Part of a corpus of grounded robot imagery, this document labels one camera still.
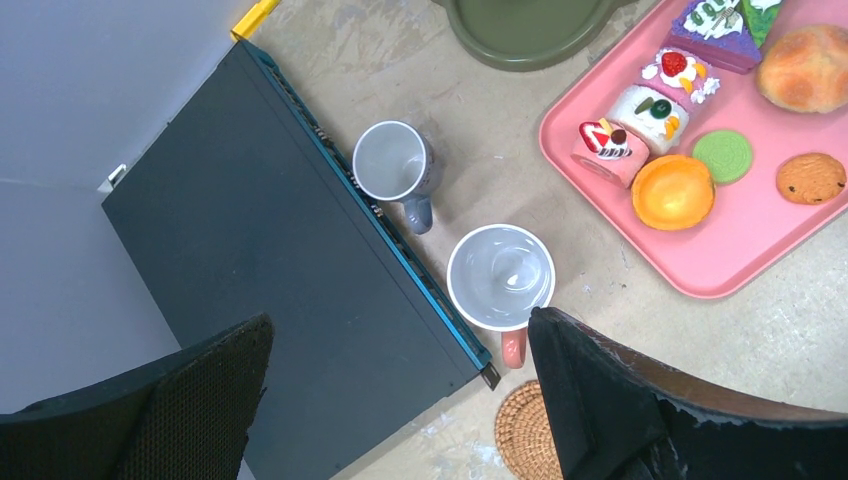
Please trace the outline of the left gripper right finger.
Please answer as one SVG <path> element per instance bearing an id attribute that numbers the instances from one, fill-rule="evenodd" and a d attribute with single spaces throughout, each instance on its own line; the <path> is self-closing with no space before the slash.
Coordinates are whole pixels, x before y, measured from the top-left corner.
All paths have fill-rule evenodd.
<path id="1" fill-rule="evenodd" d="M 553 307 L 529 345 L 568 479 L 843 479 L 847 417 L 732 390 Z"/>

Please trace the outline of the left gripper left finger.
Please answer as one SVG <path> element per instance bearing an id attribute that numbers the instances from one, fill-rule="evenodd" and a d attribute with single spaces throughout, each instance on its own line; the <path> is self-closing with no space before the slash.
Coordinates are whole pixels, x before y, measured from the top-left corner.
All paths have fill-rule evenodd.
<path id="1" fill-rule="evenodd" d="M 274 340 L 260 314 L 1 417 L 4 479 L 235 479 Z"/>

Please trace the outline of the pink serving tray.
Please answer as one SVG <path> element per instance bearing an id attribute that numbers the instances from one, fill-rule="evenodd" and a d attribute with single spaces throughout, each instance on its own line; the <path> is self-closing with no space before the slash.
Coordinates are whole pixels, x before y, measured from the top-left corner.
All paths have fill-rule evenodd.
<path id="1" fill-rule="evenodd" d="M 678 152 L 687 154 L 704 134 L 732 129 L 753 148 L 749 172 L 717 190 L 715 205 L 699 225 L 661 232 L 634 214 L 628 192 L 576 163 L 570 156 L 581 121 L 601 116 L 658 47 L 681 1 L 657 3 L 632 30 L 547 112 L 539 127 L 546 159 L 677 290 L 697 298 L 732 294 L 814 234 L 847 207 L 845 195 L 819 206 L 782 198 L 779 166 L 788 158 L 823 152 L 847 157 L 847 112 L 793 113 L 762 97 L 753 75 L 725 73 L 716 99 L 685 130 Z"/>

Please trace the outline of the white roll cake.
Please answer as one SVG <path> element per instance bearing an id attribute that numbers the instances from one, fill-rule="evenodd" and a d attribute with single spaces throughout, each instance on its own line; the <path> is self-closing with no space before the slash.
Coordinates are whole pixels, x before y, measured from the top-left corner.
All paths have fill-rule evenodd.
<path id="1" fill-rule="evenodd" d="M 641 139 L 655 156 L 675 147 L 690 121 L 689 113 L 675 100 L 641 85 L 624 89 L 604 118 Z"/>

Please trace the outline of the pink cream cake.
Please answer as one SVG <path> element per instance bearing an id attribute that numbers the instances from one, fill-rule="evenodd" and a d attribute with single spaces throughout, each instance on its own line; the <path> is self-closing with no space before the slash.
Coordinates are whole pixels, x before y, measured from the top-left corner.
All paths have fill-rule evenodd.
<path id="1" fill-rule="evenodd" d="M 721 87 L 716 70 L 700 57 L 677 48 L 662 48 L 643 66 L 636 85 L 651 88 L 697 113 Z"/>

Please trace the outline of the green three-tier stand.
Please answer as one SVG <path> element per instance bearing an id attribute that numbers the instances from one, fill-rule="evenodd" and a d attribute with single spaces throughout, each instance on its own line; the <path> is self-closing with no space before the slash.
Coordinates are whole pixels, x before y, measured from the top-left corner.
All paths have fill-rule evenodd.
<path id="1" fill-rule="evenodd" d="M 532 72 L 589 45 L 630 0 L 435 0 L 463 49 L 494 69 Z"/>

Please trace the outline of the purple green cake slice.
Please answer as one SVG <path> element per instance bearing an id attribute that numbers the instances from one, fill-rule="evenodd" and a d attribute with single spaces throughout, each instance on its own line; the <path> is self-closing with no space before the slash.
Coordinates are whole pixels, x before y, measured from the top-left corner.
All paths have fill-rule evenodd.
<path id="1" fill-rule="evenodd" d="M 781 0 L 690 1 L 672 21 L 664 44 L 747 74 L 762 61 L 760 48 L 781 6 Z"/>

